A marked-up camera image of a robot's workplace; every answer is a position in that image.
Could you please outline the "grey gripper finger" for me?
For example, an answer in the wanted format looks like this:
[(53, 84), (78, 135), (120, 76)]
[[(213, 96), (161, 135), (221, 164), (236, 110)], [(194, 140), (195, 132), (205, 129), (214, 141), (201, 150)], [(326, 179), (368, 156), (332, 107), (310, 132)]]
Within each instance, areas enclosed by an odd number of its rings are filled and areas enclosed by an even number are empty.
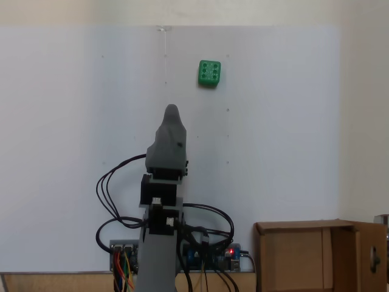
[(171, 147), (170, 136), (171, 105), (165, 109), (164, 118), (156, 131), (154, 143), (146, 151), (146, 165), (162, 165)]
[(187, 131), (181, 121), (178, 107), (174, 104), (169, 105), (171, 105), (169, 132), (171, 136), (171, 147), (169, 154), (165, 157), (170, 160), (186, 161)]

